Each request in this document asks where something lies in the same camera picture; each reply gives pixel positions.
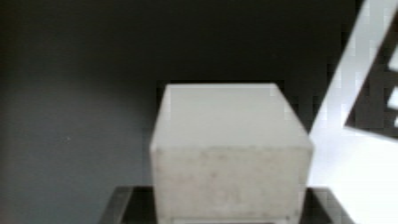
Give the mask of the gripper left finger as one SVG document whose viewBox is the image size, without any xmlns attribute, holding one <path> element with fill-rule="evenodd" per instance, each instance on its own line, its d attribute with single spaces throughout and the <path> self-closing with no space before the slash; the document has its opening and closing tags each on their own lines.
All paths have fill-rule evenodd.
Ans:
<svg viewBox="0 0 398 224">
<path fill-rule="evenodd" d="M 120 186 L 102 215 L 102 224 L 157 224 L 152 186 Z"/>
</svg>

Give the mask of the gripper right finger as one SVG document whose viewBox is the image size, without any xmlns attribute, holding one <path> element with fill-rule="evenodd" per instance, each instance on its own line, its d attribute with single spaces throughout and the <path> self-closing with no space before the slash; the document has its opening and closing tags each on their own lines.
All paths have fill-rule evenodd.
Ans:
<svg viewBox="0 0 398 224">
<path fill-rule="evenodd" d="M 304 224 L 356 224 L 333 191 L 326 187 L 310 187 L 306 191 Z"/>
</svg>

